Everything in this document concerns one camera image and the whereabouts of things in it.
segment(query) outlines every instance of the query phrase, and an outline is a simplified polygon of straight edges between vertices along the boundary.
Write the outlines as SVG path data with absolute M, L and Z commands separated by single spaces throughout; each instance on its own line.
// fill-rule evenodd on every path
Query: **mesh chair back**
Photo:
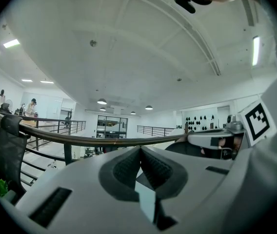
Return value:
M 21 118 L 14 115 L 5 115 L 1 120 L 0 174 L 5 177 L 10 189 L 23 195 L 25 190 L 20 182 L 20 169 L 28 136 L 19 133 L 20 121 Z

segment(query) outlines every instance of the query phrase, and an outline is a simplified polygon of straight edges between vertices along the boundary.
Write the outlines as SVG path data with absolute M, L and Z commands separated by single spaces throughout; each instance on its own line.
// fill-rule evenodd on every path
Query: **woman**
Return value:
M 0 107 L 3 103 L 5 103 L 4 89 L 2 89 L 0 93 Z

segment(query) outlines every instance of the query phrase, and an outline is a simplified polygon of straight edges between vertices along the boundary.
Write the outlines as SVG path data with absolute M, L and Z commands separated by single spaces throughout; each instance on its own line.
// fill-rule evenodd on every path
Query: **metal railing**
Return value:
M 138 126 L 138 133 L 155 137 L 168 136 L 174 128 Z
M 0 114 L 0 121 L 3 118 L 3 114 Z M 83 129 L 85 129 L 86 122 L 82 121 L 82 126 L 80 130 L 80 121 L 74 121 L 72 120 L 68 126 L 68 134 L 66 135 L 65 132 L 61 132 L 61 122 L 65 122 L 65 120 L 51 120 L 51 119 L 43 119 L 43 118 L 32 118 L 32 117 L 22 117 L 23 120 L 20 122 L 20 132 L 30 135 L 34 138 L 36 138 L 36 143 L 39 140 L 46 140 L 48 142 L 55 142 L 55 143 L 61 143 L 64 145 L 64 157 L 60 156 L 53 156 L 45 153 L 41 153 L 37 150 L 34 150 L 34 148 L 29 148 L 29 145 L 26 147 L 26 151 L 29 151 L 31 153 L 34 153 L 36 155 L 49 158 L 52 160 L 59 160 L 65 162 L 66 165 L 78 160 L 72 158 L 72 152 L 71 152 L 71 146 L 85 146 L 85 147 L 129 147 L 129 146 L 141 146 L 141 145 L 151 145 L 151 144 L 157 144 L 157 143 L 163 143 L 163 142 L 169 142 L 169 141 L 175 141 L 179 138 L 183 137 L 184 135 L 176 135 L 176 136 L 163 136 L 163 137 L 155 137 L 155 138 L 135 138 L 135 139 L 102 139 L 102 138 L 89 138 L 89 137 L 81 137 L 81 136 L 73 136 L 71 134 L 77 133 Z M 57 124 L 54 125 L 54 127 L 57 126 L 57 129 L 52 131 L 44 131 L 45 127 L 40 127 L 39 123 L 36 123 L 34 126 L 30 126 L 26 122 L 27 120 L 35 120 L 37 122 L 39 121 L 49 121 L 49 122 L 57 122 Z M 77 127 L 72 129 L 72 122 L 78 122 Z M 24 164 L 27 164 L 28 166 L 31 166 L 33 168 L 36 168 L 41 171 L 45 171 L 46 169 L 37 165 L 34 165 L 33 163 L 23 160 Z M 21 170 L 21 173 L 32 178 L 33 181 L 37 180 L 38 177 Z M 32 184 L 27 181 L 22 181 L 23 183 L 31 186 Z

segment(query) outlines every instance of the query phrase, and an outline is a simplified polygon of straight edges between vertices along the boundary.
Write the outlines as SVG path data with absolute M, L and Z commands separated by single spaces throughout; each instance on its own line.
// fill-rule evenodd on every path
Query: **ceiling light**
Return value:
M 7 42 L 7 43 L 5 43 L 3 45 L 4 45 L 5 48 L 9 48 L 9 47 L 18 45 L 19 43 L 20 42 L 17 39 L 15 39 L 15 40 L 9 41 L 9 42 Z
M 101 99 L 98 100 L 98 104 L 106 105 L 107 102 L 106 102 L 105 99 L 102 99 L 102 98 L 101 98 Z
M 41 80 L 42 83 L 53 83 L 52 81 Z
M 260 37 L 254 37 L 254 58 L 252 65 L 256 66 L 257 60 L 259 58 L 259 48 L 260 48 Z

